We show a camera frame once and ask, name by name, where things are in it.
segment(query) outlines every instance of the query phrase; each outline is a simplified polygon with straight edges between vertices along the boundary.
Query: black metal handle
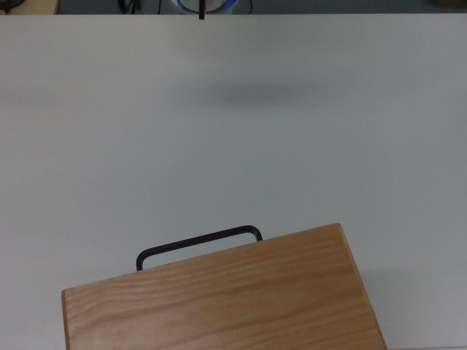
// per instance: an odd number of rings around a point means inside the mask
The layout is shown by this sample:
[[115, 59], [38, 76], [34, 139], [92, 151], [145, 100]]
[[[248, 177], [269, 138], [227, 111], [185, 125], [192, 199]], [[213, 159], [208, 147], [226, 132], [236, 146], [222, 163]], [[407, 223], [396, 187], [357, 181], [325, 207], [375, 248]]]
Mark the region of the black metal handle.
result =
[[172, 250], [186, 248], [187, 246], [195, 246], [196, 244], [216, 241], [217, 239], [221, 238], [241, 235], [243, 233], [252, 233], [256, 237], [257, 242], [263, 240], [261, 232], [255, 226], [246, 225], [230, 228], [228, 230], [209, 233], [207, 235], [184, 239], [183, 241], [164, 244], [163, 246], [155, 246], [154, 248], [143, 250], [141, 253], [139, 253], [138, 257], [136, 258], [136, 270], [142, 270], [144, 260], [148, 257], [152, 257], [153, 255], [171, 252]]

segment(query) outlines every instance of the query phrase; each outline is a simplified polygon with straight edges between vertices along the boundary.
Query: white tabletop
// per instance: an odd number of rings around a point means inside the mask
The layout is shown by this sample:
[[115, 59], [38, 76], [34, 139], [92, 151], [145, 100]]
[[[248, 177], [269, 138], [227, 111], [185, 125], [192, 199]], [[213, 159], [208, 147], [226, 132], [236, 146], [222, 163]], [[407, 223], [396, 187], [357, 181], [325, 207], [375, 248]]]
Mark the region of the white tabletop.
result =
[[389, 348], [467, 346], [466, 32], [463, 15], [0, 20], [1, 347], [64, 349], [60, 291], [150, 246], [332, 222]]

